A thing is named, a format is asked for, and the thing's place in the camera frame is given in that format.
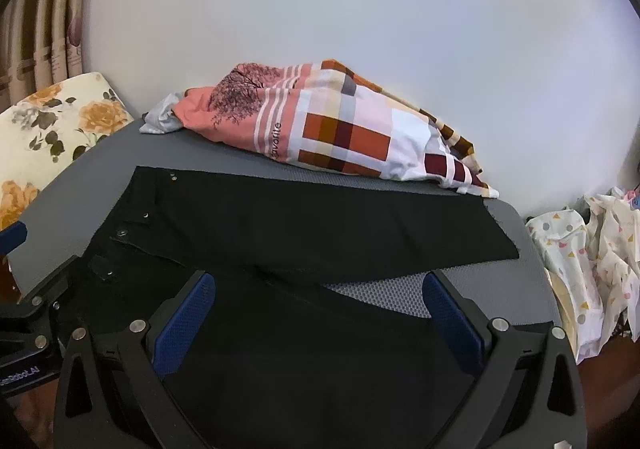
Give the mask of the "beige curtain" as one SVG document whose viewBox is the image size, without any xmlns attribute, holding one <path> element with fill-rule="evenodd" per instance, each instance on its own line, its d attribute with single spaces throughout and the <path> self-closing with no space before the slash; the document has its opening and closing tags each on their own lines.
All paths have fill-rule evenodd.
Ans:
<svg viewBox="0 0 640 449">
<path fill-rule="evenodd" d="M 1 0 L 1 109 L 84 72 L 85 0 Z"/>
</svg>

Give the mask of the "grey mesh bed mat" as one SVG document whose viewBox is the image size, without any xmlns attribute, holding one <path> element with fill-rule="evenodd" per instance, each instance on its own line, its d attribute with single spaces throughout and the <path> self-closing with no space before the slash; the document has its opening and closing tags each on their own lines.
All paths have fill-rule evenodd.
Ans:
<svg viewBox="0 0 640 449">
<path fill-rule="evenodd" d="M 21 218 L 26 241 L 9 256 L 18 291 L 28 294 L 63 261 L 82 253 L 116 204 L 138 166 L 200 170 L 368 190 L 447 195 L 433 183 L 393 182 L 314 172 L 268 160 L 262 155 L 210 142 L 192 131 L 143 135 L 138 122 L 127 125 L 73 161 L 47 185 Z M 518 212 L 508 203 L 485 203 L 520 256 L 515 261 L 450 268 L 446 275 L 459 293 L 487 317 L 514 325 L 551 321 L 560 313 L 546 270 Z"/>
</svg>

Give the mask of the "white patterned cloth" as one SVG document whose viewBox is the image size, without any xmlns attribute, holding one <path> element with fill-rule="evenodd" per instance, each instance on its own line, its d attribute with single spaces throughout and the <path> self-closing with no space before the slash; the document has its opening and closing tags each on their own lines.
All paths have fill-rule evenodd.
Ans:
<svg viewBox="0 0 640 449">
<path fill-rule="evenodd" d="M 588 196 L 585 214 L 555 210 L 526 222 L 577 362 L 611 337 L 639 339 L 639 195 Z"/>
</svg>

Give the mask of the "black pants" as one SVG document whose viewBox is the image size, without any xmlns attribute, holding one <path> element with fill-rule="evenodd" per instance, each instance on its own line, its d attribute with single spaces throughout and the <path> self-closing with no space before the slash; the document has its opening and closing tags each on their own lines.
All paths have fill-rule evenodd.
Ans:
<svg viewBox="0 0 640 449">
<path fill-rule="evenodd" d="M 432 321 L 337 284 L 508 261 L 466 196 L 139 167 L 86 250 L 82 317 L 149 318 L 195 270 L 212 308 L 168 391 L 218 448 L 423 448 L 471 385 Z"/>
</svg>

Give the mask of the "floral pillow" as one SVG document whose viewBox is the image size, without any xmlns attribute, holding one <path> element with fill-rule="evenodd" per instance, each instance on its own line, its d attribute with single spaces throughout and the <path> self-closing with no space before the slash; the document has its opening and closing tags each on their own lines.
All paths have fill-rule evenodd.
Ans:
<svg viewBox="0 0 640 449">
<path fill-rule="evenodd" d="M 1 227 L 17 222 L 66 167 L 131 121 L 98 72 L 43 88 L 2 112 Z"/>
</svg>

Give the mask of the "grey cloth under quilt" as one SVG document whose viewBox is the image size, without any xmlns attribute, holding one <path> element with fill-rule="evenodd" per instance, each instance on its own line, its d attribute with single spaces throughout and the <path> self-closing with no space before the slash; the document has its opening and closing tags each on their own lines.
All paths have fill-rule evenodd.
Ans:
<svg viewBox="0 0 640 449">
<path fill-rule="evenodd" d="M 183 128 L 174 109 L 181 100 L 180 92 L 172 92 L 144 114 L 139 131 L 144 135 L 166 135 Z"/>
</svg>

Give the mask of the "pink checkered quilt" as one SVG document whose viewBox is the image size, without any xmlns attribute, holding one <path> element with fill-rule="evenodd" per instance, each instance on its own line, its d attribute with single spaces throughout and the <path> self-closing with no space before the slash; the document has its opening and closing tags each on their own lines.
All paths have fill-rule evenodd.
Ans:
<svg viewBox="0 0 640 449">
<path fill-rule="evenodd" d="M 286 68 L 240 63 L 216 86 L 187 90 L 172 112 L 210 141 L 272 161 L 499 194 L 480 180 L 469 140 L 336 60 Z"/>
</svg>

